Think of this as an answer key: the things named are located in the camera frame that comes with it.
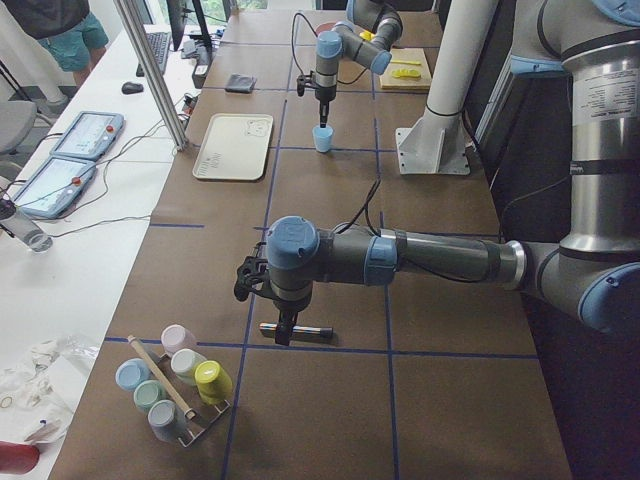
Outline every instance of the black square object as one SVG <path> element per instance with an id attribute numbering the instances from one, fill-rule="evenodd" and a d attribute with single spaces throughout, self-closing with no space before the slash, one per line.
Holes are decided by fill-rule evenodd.
<path id="1" fill-rule="evenodd" d="M 253 90 L 253 86 L 256 84 L 256 80 L 256 77 L 233 73 L 229 77 L 229 81 L 227 81 L 227 85 L 224 87 L 224 89 L 227 92 L 251 93 L 251 91 Z"/>

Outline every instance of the cup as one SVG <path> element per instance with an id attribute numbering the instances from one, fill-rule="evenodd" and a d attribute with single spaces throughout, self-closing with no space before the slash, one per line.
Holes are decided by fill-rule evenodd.
<path id="1" fill-rule="evenodd" d="M 167 398 L 167 391 L 158 380 L 145 380 L 133 392 L 133 402 L 142 413 L 149 413 L 160 400 Z"/>
<path id="2" fill-rule="evenodd" d="M 183 348 L 173 354 L 171 358 L 171 370 L 173 370 L 173 373 L 184 383 L 195 387 L 196 367 L 206 360 L 204 355 L 200 355 L 190 348 Z"/>
<path id="3" fill-rule="evenodd" d="M 40 451 L 33 445 L 0 442 L 0 473 L 22 475 L 38 464 Z"/>
<path id="4" fill-rule="evenodd" d="M 182 325 L 169 325 L 162 331 L 160 341 L 169 357 L 183 348 L 196 348 L 196 337 Z"/>
<path id="5" fill-rule="evenodd" d="M 149 380 L 151 371 L 144 360 L 132 358 L 127 360 L 116 370 L 116 383 L 127 392 L 132 392 L 145 380 Z"/>
<path id="6" fill-rule="evenodd" d="M 233 392 L 231 377 L 215 360 L 207 360 L 198 365 L 195 379 L 200 398 L 207 405 L 217 405 Z"/>
<path id="7" fill-rule="evenodd" d="M 149 410 L 147 420 L 156 438 L 163 442 L 174 443 L 182 439 L 186 443 L 191 437 L 184 413 L 171 400 L 156 402 Z"/>
<path id="8" fill-rule="evenodd" d="M 331 150 L 331 143 L 333 141 L 333 128 L 329 125 L 321 127 L 316 125 L 313 127 L 313 144 L 316 150 L 320 153 L 327 153 Z"/>

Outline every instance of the wooden handle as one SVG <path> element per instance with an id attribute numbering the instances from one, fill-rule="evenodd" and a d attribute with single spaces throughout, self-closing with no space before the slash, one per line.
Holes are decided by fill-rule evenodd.
<path id="1" fill-rule="evenodd" d="M 127 340 L 129 341 L 129 345 L 133 347 L 133 349 L 136 351 L 138 356 L 142 360 L 144 360 L 144 363 L 147 364 L 147 367 L 149 367 L 149 370 L 151 370 L 151 373 L 153 373 L 155 377 L 158 379 L 158 381 L 162 384 L 162 386 L 164 386 L 165 390 L 167 391 L 171 399 L 174 402 L 176 402 L 176 405 L 178 405 L 178 408 L 184 412 L 185 416 L 189 420 L 195 417 L 196 415 L 195 411 L 187 404 L 187 402 L 184 400 L 184 398 L 182 398 L 182 396 L 178 393 L 175 387 L 171 385 L 171 382 L 169 381 L 169 379 L 164 376 L 164 373 L 162 373 L 162 370 L 158 368 L 158 365 L 155 364 L 155 362 L 151 359 L 151 356 L 145 350 L 144 345 L 142 345 L 142 342 L 138 340 L 136 337 L 134 337 L 133 335 L 129 335 L 129 337 L 127 337 Z"/>

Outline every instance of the computer mouse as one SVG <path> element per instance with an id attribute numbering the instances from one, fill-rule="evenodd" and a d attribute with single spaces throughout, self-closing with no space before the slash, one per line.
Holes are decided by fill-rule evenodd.
<path id="1" fill-rule="evenodd" d="M 140 93 L 144 90 L 144 86 L 141 83 L 125 82 L 122 84 L 122 93 L 125 95 L 131 95 L 132 93 Z"/>

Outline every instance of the crumpled plastic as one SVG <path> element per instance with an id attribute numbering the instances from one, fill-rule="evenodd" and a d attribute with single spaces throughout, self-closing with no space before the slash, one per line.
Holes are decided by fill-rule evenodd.
<path id="1" fill-rule="evenodd" d="M 13 368 L 0 371 L 0 440 L 43 444 L 63 437 L 73 408 L 54 390 L 49 369 L 65 362 L 85 379 L 99 346 L 79 336 L 33 345 Z"/>

